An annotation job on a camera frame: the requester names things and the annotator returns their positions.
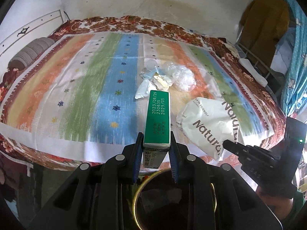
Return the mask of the green and white carton box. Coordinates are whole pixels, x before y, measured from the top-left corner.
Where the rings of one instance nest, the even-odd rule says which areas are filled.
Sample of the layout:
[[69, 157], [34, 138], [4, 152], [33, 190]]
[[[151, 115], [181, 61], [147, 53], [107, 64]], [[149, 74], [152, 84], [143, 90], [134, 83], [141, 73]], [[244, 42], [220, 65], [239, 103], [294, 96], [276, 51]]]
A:
[[143, 141], [143, 166], [158, 169], [171, 146], [170, 94], [151, 90]]

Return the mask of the white Natural paper bag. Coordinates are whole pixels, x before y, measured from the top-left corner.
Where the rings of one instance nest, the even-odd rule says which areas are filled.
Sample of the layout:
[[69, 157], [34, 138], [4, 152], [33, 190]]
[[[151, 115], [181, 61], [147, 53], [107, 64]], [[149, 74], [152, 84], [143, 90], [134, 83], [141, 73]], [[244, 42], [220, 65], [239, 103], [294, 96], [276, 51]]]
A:
[[197, 97], [179, 112], [176, 124], [190, 142], [216, 161], [228, 155], [225, 140], [237, 143], [239, 121], [226, 101]]

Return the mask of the white tissue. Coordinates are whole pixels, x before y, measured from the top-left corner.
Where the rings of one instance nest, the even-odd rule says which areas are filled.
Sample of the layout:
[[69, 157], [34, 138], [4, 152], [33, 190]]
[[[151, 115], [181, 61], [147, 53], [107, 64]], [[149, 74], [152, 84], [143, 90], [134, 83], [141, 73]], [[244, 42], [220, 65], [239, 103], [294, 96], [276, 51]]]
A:
[[145, 78], [136, 91], [135, 99], [149, 97], [151, 90], [156, 90], [156, 87], [149, 79]]

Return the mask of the yellow wrapper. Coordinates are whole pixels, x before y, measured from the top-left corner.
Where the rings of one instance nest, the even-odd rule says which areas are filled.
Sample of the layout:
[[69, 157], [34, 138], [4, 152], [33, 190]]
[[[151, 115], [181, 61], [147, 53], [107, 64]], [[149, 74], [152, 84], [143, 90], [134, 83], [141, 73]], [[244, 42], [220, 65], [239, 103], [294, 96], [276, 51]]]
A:
[[173, 85], [173, 81], [166, 75], [160, 75], [155, 73], [151, 82], [155, 85], [158, 90], [168, 91], [169, 88]]

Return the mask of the clear plastic bag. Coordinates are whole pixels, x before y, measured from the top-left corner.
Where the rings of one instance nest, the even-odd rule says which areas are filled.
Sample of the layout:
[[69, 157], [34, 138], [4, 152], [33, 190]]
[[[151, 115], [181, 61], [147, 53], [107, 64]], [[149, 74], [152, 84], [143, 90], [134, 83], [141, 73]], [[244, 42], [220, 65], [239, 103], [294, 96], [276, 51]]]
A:
[[196, 87], [194, 73], [185, 65], [168, 61], [161, 66], [161, 69], [164, 74], [171, 78], [178, 91], [190, 92]]

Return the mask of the brown gold-rimmed trash bin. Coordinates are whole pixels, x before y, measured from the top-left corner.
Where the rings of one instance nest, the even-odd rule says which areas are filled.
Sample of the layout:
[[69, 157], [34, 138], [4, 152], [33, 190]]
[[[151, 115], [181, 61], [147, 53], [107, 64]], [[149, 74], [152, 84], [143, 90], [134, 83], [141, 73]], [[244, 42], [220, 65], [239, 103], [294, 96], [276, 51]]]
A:
[[149, 176], [133, 199], [138, 229], [216, 229], [216, 197], [207, 169], [175, 182], [170, 169]]

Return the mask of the green sleeve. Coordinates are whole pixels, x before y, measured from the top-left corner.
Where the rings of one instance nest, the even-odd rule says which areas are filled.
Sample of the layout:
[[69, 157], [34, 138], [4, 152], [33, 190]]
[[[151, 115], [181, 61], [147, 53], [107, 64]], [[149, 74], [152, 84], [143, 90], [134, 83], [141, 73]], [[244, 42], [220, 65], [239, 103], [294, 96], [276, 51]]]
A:
[[283, 229], [286, 229], [287, 227], [290, 226], [292, 221], [295, 219], [300, 210], [303, 208], [305, 202], [306, 199], [304, 197], [303, 192], [297, 190], [293, 197], [293, 205], [290, 213], [283, 220], [281, 220]]

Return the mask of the striped colourful bed cover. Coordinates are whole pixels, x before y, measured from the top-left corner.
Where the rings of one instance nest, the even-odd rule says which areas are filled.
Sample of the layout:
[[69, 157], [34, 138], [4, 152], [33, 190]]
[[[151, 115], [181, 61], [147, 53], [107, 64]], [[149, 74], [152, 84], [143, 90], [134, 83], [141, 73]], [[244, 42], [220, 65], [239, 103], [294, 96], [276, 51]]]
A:
[[197, 97], [221, 101], [235, 139], [261, 145], [274, 135], [275, 116], [210, 49], [145, 34], [66, 35], [13, 83], [1, 103], [1, 135], [13, 146], [74, 160], [104, 161], [145, 129], [148, 99], [135, 99], [146, 65], [182, 65], [191, 91], [169, 89], [171, 129], [188, 146], [177, 117]]

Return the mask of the blue patterned hanging cloth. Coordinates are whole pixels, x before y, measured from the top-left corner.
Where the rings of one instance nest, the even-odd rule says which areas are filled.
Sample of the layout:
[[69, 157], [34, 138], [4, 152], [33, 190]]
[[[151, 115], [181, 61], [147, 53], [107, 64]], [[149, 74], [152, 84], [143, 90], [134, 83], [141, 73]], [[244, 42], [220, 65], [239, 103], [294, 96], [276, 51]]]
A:
[[292, 60], [281, 93], [281, 109], [290, 116], [306, 104], [306, 15], [296, 0], [285, 0], [295, 20]]

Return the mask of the white folded cloth on rack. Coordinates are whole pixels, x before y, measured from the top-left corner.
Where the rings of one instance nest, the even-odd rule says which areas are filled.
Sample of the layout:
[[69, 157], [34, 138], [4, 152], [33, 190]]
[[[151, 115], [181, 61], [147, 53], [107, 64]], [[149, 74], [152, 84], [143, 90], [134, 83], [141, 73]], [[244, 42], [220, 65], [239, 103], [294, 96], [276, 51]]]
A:
[[256, 71], [256, 69], [252, 66], [252, 64], [250, 63], [250, 61], [248, 59], [240, 58], [239, 59], [239, 63], [252, 75], [252, 77], [262, 87], [266, 87], [267, 86], [267, 84], [268, 84], [267, 80]]

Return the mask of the red floral blanket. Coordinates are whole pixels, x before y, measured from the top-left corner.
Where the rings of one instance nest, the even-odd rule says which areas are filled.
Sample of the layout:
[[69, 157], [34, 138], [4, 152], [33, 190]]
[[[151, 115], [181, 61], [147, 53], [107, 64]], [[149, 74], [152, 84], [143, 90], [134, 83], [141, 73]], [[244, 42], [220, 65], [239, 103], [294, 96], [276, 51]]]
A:
[[[228, 46], [218, 38], [202, 36], [197, 33], [192, 33], [175, 24], [140, 18], [136, 16], [125, 16], [121, 18], [93, 17], [84, 20], [68, 21], [62, 26], [60, 26], [48, 38], [53, 39], [55, 41], [54, 44], [56, 44], [58, 41], [61, 40], [63, 36], [66, 35], [95, 34], [102, 32], [124, 33], [124, 34], [145, 34], [152, 37], [159, 37], [165, 40], [172, 40], [185, 44], [190, 44], [192, 46], [197, 46], [202, 48], [206, 47], [210, 49], [220, 60], [226, 61], [227, 63], [230, 64], [231, 69], [235, 72], [235, 74], [238, 75], [239, 79], [245, 85], [247, 85], [247, 87], [251, 90], [253, 95], [259, 96], [266, 103], [269, 104], [272, 114], [275, 116], [275, 122], [273, 124], [275, 133], [269, 138], [263, 140], [261, 145], [259, 145], [259, 147], [263, 149], [271, 149], [273, 146], [281, 142], [281, 140], [283, 139], [285, 133], [286, 117], [279, 108], [278, 104], [273, 100], [273, 98], [266, 91], [266, 89], [262, 87], [243, 68], [243, 66], [239, 63], [238, 58], [235, 55], [233, 55], [232, 52], [228, 49]], [[46, 51], [44, 51], [37, 59], [35, 59], [32, 62], [32, 64], [36, 60], [38, 60]], [[27, 68], [23, 70], [10, 68], [4, 74], [3, 82], [1, 84], [1, 103], [4, 97], [7, 95], [9, 89], [12, 87], [14, 81]], [[216, 161], [211, 156], [203, 152], [199, 147], [195, 145], [188, 147], [193, 153], [200, 156], [206, 161], [210, 161], [212, 163], [217, 163], [217, 164], [221, 163], [222, 161], [228, 161], [233, 166], [237, 164], [237, 158], [232, 154], [228, 154], [227, 157], [222, 161]], [[17, 158], [26, 158], [44, 167], [55, 170], [73, 170], [83, 161], [88, 161], [89, 163], [96, 165], [98, 163], [105, 162], [107, 159], [113, 156], [112, 155], [101, 162], [62, 158], [59, 156], [54, 156], [48, 153], [40, 152], [26, 146], [15, 147], [2, 135], [1, 135], [1, 152], [4, 154], [16, 156]]]

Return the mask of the metal clothes rack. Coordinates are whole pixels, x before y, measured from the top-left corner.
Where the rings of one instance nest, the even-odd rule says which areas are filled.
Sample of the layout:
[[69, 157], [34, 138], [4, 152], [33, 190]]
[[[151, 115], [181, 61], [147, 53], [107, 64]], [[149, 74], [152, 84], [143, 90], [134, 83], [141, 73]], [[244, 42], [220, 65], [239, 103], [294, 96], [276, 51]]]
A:
[[246, 59], [251, 62], [253, 68], [256, 69], [256, 71], [262, 75], [266, 81], [268, 81], [268, 89], [275, 96], [280, 96], [285, 84], [284, 74], [272, 70], [255, 53], [253, 53], [249, 48], [242, 44], [242, 34], [243, 26], [240, 27], [235, 46], [238, 46], [238, 48], [241, 49], [241, 51], [246, 55]]

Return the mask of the grey striped bolster pillow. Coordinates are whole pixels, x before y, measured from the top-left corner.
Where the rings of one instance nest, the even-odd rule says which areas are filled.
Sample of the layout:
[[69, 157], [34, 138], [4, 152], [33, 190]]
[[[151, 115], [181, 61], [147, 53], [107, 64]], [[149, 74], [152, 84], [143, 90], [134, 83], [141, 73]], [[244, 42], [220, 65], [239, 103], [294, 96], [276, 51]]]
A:
[[29, 67], [44, 51], [55, 43], [53, 39], [41, 37], [34, 39], [10, 60], [8, 68], [23, 70]]

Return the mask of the white headboard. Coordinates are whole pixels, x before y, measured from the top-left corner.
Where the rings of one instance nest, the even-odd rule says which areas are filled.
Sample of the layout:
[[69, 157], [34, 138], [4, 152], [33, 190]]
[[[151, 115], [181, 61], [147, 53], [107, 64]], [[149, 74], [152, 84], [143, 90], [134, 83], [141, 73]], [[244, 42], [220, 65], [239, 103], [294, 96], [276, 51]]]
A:
[[25, 24], [1, 42], [1, 61], [9, 62], [28, 43], [48, 37], [66, 21], [64, 11], [58, 9]]

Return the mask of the mustard yellow hanging garment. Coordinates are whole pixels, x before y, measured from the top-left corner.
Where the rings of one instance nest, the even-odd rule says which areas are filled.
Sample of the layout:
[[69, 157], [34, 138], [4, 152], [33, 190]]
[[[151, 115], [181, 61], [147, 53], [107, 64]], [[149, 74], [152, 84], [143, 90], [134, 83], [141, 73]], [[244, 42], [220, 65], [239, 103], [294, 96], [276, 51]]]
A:
[[289, 6], [285, 0], [253, 0], [244, 11], [242, 44], [271, 66], [275, 45], [288, 30]]

